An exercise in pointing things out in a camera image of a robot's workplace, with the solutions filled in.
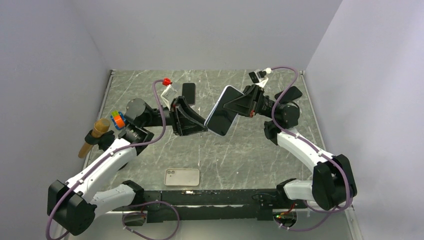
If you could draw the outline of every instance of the marble table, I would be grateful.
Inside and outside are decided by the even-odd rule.
[[[196,83],[196,104],[192,106],[206,118],[227,85],[239,90],[252,84],[250,70],[144,70],[116,71],[110,83],[101,110],[102,118],[109,118],[112,111],[125,112],[128,101],[142,98],[151,107],[157,108],[151,85],[154,80],[170,78],[173,82]],[[288,70],[270,74],[265,86],[269,96],[282,91],[293,78]],[[322,148],[323,144],[301,79],[295,83],[303,96],[295,102],[301,114],[298,131]],[[158,85],[158,93],[164,89]],[[312,173],[287,150],[274,145],[264,136],[264,122],[268,118],[256,115],[253,118],[237,117],[226,136],[202,132],[190,136],[174,135],[172,127],[164,137],[148,146],[137,158],[120,170],[102,191],[132,180],[146,190],[228,190],[275,188],[289,178],[305,180]],[[160,127],[148,129],[158,136]],[[101,151],[93,148],[88,163],[93,162]],[[195,187],[165,186],[165,171],[168,168],[196,168],[200,170],[200,184]]]

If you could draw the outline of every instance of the table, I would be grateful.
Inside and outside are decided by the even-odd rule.
[[[206,118],[227,85],[239,90],[252,82],[251,70],[144,70],[115,71],[107,92],[102,118],[109,118],[112,111],[125,112],[127,103],[142,98],[152,108],[157,108],[151,89],[154,80],[170,78],[173,82],[196,83],[196,104],[192,106]],[[269,75],[265,94],[274,96],[287,86],[294,73],[276,70]],[[294,84],[303,96],[295,102],[300,106],[297,130],[320,148],[323,147],[320,132],[306,94],[305,84],[298,79]],[[160,94],[164,87],[157,86]],[[275,188],[290,178],[309,179],[312,173],[287,150],[274,145],[264,136],[264,122],[270,119],[256,115],[253,118],[239,116],[226,136],[202,132],[190,136],[174,135],[168,127],[164,137],[148,146],[137,158],[104,184],[101,191],[115,188],[125,180],[132,180],[145,190],[228,190]],[[115,136],[118,130],[113,128]],[[161,127],[150,127],[155,137]],[[94,147],[88,159],[92,163],[102,151]],[[200,184],[194,187],[165,186],[168,168],[196,168],[200,170]]]

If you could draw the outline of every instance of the gray wall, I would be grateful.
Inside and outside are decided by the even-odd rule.
[[[1,239],[45,239],[47,189],[82,169],[79,147],[108,80],[72,2],[0,3]]]
[[[424,2],[344,0],[306,70],[327,148],[351,160],[364,239],[423,239]]]
[[[121,70],[305,69],[342,0],[73,0]]]

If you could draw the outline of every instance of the floor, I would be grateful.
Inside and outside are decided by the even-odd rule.
[[[225,86],[232,85],[243,90],[245,86],[252,84],[249,72],[250,70],[116,71],[101,117],[109,118],[112,111],[124,113],[127,103],[134,98],[142,98],[151,107],[157,108],[151,83],[157,79],[170,78],[179,84],[196,83],[196,104],[192,108],[206,118]],[[288,70],[273,72],[265,86],[265,94],[274,96],[293,77],[294,73]],[[322,147],[305,85],[298,79],[295,86],[304,93],[296,100],[301,108],[297,129],[307,139]],[[159,93],[162,90],[163,87],[158,87]],[[203,132],[177,137],[170,127],[163,139],[147,147],[101,190],[112,189],[125,180],[133,180],[146,190],[215,190],[275,188],[277,184],[290,178],[310,178],[312,173],[301,161],[265,138],[265,121],[269,121],[269,118],[260,115],[253,118],[238,117],[226,136]],[[148,130],[157,136],[161,128],[153,127]],[[88,163],[101,153],[94,148]],[[165,186],[164,177],[168,168],[199,169],[200,184],[195,187]]]

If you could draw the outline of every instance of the black smartphone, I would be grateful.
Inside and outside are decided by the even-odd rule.
[[[280,96],[282,91],[277,93],[274,98],[277,100],[277,98]],[[302,97],[303,93],[297,88],[296,86],[291,86],[287,92],[282,96],[281,100],[279,101],[280,104],[287,102],[287,101],[294,101],[300,97]]]
[[[192,82],[183,83],[182,96],[184,96],[188,105],[196,104],[196,84]]]
[[[220,136],[225,136],[228,133],[237,113],[224,109],[224,104],[241,96],[243,96],[243,93],[231,85],[224,88],[221,96],[219,96],[218,101],[204,122],[204,125],[209,131]]]

